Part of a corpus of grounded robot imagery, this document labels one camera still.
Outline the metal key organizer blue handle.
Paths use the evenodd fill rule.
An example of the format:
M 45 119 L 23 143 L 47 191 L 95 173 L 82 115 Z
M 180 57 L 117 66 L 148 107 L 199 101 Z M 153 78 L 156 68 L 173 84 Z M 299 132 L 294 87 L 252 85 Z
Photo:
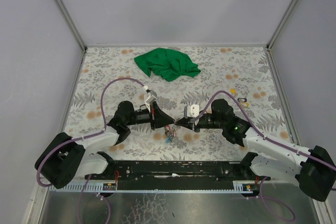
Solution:
M 166 136 L 166 144 L 171 144 L 173 139 L 175 138 L 176 136 L 176 130 L 172 127 L 170 127 L 169 125 L 166 125 L 164 127 L 164 130 L 165 130 L 165 136 Z

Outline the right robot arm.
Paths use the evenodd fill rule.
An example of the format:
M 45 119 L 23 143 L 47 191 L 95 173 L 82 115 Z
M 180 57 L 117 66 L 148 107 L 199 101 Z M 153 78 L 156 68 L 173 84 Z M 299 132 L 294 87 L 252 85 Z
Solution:
M 291 183 L 314 200 L 326 201 L 335 183 L 335 164 L 326 149 L 272 140 L 236 116 L 225 99 L 214 100 L 211 113 L 200 111 L 198 105 L 187 105 L 176 125 L 194 132 L 221 129 L 227 141 L 253 151 L 247 157 L 251 158 L 248 166 L 255 175 Z

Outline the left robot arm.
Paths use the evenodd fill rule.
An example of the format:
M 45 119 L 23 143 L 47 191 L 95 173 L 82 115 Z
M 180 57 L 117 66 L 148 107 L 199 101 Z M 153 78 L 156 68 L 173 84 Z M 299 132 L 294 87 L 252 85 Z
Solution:
M 79 138 L 57 134 L 35 163 L 37 182 L 44 187 L 40 179 L 44 177 L 47 186 L 61 189 L 75 177 L 101 174 L 108 166 L 103 150 L 122 143 L 131 133 L 130 125 L 148 123 L 155 130 L 174 122 L 156 102 L 135 110 L 130 101 L 123 101 L 104 130 Z

